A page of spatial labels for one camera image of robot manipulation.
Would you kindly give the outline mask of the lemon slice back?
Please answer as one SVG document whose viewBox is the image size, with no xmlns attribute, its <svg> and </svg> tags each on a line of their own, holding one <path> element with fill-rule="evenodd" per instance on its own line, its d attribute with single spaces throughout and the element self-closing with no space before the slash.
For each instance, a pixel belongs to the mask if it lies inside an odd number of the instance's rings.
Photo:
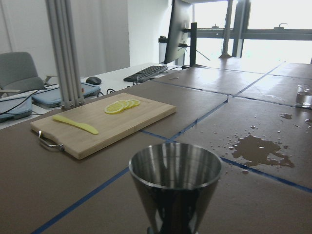
<svg viewBox="0 0 312 234">
<path fill-rule="evenodd" d="M 133 106 L 139 106 L 140 105 L 140 101 L 137 99 L 131 99 Z"/>
</svg>

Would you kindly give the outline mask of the lemon slice front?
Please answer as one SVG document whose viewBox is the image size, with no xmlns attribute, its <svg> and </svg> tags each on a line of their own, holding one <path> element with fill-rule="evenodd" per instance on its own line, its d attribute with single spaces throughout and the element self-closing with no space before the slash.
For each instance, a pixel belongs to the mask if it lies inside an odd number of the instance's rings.
<svg viewBox="0 0 312 234">
<path fill-rule="evenodd" d="M 120 113 L 121 111 L 123 111 L 124 109 L 124 105 L 120 102 L 115 102 L 115 103 L 112 103 L 108 106 L 105 107 L 104 111 L 105 113 L 107 114 L 118 114 Z"/>
</svg>

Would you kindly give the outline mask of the black computer monitor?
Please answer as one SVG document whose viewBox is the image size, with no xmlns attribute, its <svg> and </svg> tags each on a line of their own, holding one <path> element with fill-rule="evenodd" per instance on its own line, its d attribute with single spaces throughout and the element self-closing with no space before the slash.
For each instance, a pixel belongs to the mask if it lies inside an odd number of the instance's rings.
<svg viewBox="0 0 312 234">
<path fill-rule="evenodd" d="M 190 12 L 192 5 L 182 0 L 172 1 L 169 32 L 166 42 L 164 64 L 169 64 L 185 53 L 188 30 L 190 28 Z"/>
</svg>

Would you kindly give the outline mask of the grey office chair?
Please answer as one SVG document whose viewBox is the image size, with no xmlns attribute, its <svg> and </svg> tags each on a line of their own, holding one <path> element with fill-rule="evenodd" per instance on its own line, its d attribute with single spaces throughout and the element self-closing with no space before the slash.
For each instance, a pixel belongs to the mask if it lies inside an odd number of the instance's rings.
<svg viewBox="0 0 312 234">
<path fill-rule="evenodd" d="M 0 55 L 0 88 L 20 92 L 44 88 L 29 53 L 10 52 Z"/>
</svg>

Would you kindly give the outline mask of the clear glass shaker cup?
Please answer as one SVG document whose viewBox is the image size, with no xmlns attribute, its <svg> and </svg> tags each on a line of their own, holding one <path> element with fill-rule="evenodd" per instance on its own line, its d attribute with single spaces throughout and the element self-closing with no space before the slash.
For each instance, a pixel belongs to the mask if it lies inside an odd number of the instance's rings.
<svg viewBox="0 0 312 234">
<path fill-rule="evenodd" d="M 303 108 L 312 107 L 312 86 L 306 84 L 300 84 L 297 86 L 296 93 L 296 106 Z"/>
</svg>

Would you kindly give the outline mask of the steel jigger measuring cup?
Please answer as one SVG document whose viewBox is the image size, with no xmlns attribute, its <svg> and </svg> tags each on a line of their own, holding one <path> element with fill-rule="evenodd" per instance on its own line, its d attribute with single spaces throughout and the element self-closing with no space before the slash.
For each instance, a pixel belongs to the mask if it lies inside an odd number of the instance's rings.
<svg viewBox="0 0 312 234">
<path fill-rule="evenodd" d="M 196 234 L 222 172 L 216 154 L 185 143 L 150 145 L 129 161 L 149 234 Z"/>
</svg>

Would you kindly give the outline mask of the yellow plastic knife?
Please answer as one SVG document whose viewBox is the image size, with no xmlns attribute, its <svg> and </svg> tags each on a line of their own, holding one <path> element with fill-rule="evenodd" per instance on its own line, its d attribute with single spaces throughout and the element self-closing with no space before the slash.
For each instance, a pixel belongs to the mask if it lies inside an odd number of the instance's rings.
<svg viewBox="0 0 312 234">
<path fill-rule="evenodd" d="M 94 135 L 98 135 L 99 134 L 99 131 L 95 127 L 93 127 L 93 126 L 91 126 L 89 124 L 79 123 L 79 122 L 73 121 L 71 119 L 68 119 L 68 118 L 60 116 L 60 115 L 54 115 L 52 118 L 53 118 L 53 120 L 56 120 L 56 121 L 59 121 L 59 122 L 63 122 L 63 123 L 66 123 L 66 124 L 70 124 L 72 126 L 75 126 L 75 127 L 80 128 L 80 129 L 83 129 L 83 130 L 85 130 L 85 131 L 87 131 L 89 133 L 92 133 Z"/>
</svg>

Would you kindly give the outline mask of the aluminium frame post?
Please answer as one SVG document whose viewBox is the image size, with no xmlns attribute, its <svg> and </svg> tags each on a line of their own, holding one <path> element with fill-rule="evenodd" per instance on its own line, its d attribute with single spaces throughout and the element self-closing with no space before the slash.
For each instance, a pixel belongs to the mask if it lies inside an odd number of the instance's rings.
<svg viewBox="0 0 312 234">
<path fill-rule="evenodd" d="M 46 1 L 51 40 L 61 93 L 61 106 L 84 104 L 78 69 L 75 34 L 69 0 Z"/>
</svg>

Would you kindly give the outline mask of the black keyboard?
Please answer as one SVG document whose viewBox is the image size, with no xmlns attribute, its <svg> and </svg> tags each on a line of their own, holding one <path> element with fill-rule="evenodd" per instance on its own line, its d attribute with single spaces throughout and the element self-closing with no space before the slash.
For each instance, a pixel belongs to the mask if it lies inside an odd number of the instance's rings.
<svg viewBox="0 0 312 234">
<path fill-rule="evenodd" d="M 150 78 L 156 76 L 157 74 L 167 70 L 167 66 L 153 65 L 149 66 L 143 70 L 140 70 L 126 78 L 123 79 L 125 82 L 137 82 L 143 83 L 148 81 Z"/>
</svg>

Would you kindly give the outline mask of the bamboo cutting board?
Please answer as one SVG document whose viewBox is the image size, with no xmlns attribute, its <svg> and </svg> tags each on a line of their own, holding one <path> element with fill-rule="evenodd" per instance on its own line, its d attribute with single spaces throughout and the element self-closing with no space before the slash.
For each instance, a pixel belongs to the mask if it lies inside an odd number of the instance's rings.
<svg viewBox="0 0 312 234">
<path fill-rule="evenodd" d="M 128 99 L 137 99 L 140 105 L 118 114 L 105 113 L 107 105 Z M 121 93 L 60 113 L 73 121 L 93 126 L 99 132 L 97 135 L 53 120 L 52 116 L 31 122 L 31 128 L 56 144 L 62 144 L 65 152 L 73 157 L 83 159 L 175 112 L 173 105 Z"/>
</svg>

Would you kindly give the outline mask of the water bottle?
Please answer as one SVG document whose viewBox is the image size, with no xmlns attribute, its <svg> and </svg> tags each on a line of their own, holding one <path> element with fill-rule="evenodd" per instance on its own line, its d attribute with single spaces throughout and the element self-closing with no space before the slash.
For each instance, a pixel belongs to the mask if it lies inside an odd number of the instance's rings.
<svg viewBox="0 0 312 234">
<path fill-rule="evenodd" d="M 158 38 L 158 55 L 160 64 L 164 64 L 166 46 L 167 46 L 167 38 L 165 36 L 160 36 Z"/>
</svg>

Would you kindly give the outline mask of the blue grey laptop case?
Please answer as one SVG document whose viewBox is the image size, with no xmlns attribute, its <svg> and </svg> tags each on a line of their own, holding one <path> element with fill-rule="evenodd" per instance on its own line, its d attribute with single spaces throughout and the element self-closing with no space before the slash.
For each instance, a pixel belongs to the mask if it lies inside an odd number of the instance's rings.
<svg viewBox="0 0 312 234">
<path fill-rule="evenodd" d="M 100 87 L 92 85 L 86 82 L 81 82 L 81 87 L 83 89 L 83 97 L 97 96 L 100 92 Z M 60 88 L 51 88 L 45 91 L 38 92 L 32 95 L 32 100 L 34 103 L 38 103 L 48 108 L 54 108 L 61 106 L 61 95 Z"/>
</svg>

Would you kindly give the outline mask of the black computer mouse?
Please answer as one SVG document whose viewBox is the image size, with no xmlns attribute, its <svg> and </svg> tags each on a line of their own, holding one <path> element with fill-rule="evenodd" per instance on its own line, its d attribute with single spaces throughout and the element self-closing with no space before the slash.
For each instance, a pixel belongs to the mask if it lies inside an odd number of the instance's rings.
<svg viewBox="0 0 312 234">
<path fill-rule="evenodd" d="M 100 85 L 102 84 L 102 80 L 98 77 L 95 77 L 95 76 L 91 76 L 91 77 L 88 77 L 86 79 L 86 83 L 89 83 L 89 84 L 92 84 L 92 85 Z"/>
</svg>

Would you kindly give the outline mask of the lemon slice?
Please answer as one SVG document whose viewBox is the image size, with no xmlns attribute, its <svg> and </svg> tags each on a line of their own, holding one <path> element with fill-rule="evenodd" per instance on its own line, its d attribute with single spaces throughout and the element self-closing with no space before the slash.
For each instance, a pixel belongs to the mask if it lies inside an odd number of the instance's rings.
<svg viewBox="0 0 312 234">
<path fill-rule="evenodd" d="M 131 99 L 133 106 L 139 106 L 140 105 L 140 101 L 137 99 Z"/>
<path fill-rule="evenodd" d="M 120 103 L 123 107 L 123 109 L 127 109 L 130 105 L 129 101 L 127 100 L 120 100 L 120 101 L 117 101 L 117 103 Z"/>
<path fill-rule="evenodd" d="M 127 101 L 129 101 L 129 103 L 130 103 L 130 105 L 129 105 L 128 109 L 129 109 L 129 108 L 132 108 L 132 107 L 133 107 L 133 103 L 132 103 L 132 101 L 131 101 L 131 100 L 127 100 Z"/>
<path fill-rule="evenodd" d="M 107 114 L 118 114 L 120 113 L 121 111 L 123 111 L 124 109 L 124 105 L 120 102 L 115 102 L 115 103 L 112 103 L 108 106 L 105 107 L 104 111 L 105 113 Z"/>
</svg>

